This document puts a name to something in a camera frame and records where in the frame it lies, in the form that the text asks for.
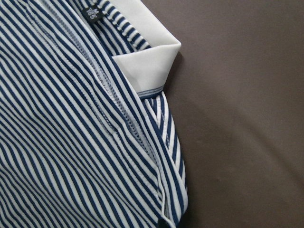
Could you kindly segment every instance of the polo shirt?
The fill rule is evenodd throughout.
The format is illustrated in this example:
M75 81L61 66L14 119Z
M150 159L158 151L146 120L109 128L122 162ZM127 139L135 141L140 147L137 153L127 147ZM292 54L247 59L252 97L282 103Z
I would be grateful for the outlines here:
M0 227L176 227L180 47L139 0L0 1Z

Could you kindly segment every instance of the clothing tag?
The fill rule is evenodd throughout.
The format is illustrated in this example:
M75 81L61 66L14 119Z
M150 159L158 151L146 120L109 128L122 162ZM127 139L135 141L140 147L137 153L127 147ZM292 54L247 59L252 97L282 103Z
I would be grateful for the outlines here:
M89 23L95 23L103 17L102 11L95 5L84 8L81 12Z

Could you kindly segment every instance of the garment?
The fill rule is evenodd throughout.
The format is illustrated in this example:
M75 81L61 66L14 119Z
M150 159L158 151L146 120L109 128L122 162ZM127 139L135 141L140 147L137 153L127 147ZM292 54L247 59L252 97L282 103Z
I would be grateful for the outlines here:
M0 1L1 227L177 226L180 46L139 0Z

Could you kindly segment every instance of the brown fabric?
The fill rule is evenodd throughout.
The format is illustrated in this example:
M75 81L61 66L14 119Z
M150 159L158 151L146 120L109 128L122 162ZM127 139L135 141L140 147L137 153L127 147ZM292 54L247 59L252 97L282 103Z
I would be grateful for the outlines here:
M182 43L165 88L181 228L304 228L304 1L143 0Z

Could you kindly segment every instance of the fabric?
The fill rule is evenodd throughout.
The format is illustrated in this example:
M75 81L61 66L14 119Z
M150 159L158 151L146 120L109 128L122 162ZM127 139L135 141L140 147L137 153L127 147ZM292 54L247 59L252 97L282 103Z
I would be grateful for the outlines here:
M178 225L180 46L139 0L0 1L1 227Z

